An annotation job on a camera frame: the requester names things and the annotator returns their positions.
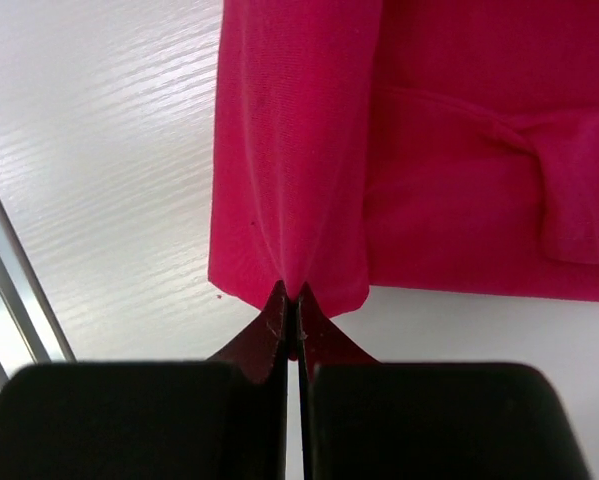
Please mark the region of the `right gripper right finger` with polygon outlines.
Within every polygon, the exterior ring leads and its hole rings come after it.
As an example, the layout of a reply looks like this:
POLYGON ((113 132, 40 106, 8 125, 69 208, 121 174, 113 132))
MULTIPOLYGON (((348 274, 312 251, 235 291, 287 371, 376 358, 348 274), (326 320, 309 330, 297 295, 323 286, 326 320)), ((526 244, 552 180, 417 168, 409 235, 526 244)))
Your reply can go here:
POLYGON ((303 288, 292 314, 308 479, 587 479, 555 389, 514 362, 386 363, 303 288))

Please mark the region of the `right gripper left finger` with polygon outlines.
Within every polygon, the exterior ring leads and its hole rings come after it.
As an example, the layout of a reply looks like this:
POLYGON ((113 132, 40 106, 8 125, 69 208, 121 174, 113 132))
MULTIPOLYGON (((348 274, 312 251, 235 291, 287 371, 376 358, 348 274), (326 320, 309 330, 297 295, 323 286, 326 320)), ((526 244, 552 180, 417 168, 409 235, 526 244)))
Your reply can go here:
POLYGON ((0 393, 0 479, 281 479, 288 297, 204 361, 47 363, 0 393))

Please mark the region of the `magenta t shirt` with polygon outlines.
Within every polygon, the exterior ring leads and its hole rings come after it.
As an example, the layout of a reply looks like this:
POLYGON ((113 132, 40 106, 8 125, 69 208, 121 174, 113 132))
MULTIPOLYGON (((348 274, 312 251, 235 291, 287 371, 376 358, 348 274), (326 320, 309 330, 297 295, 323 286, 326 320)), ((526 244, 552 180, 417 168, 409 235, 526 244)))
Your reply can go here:
POLYGON ((599 1, 228 1, 209 279, 599 301, 599 1))

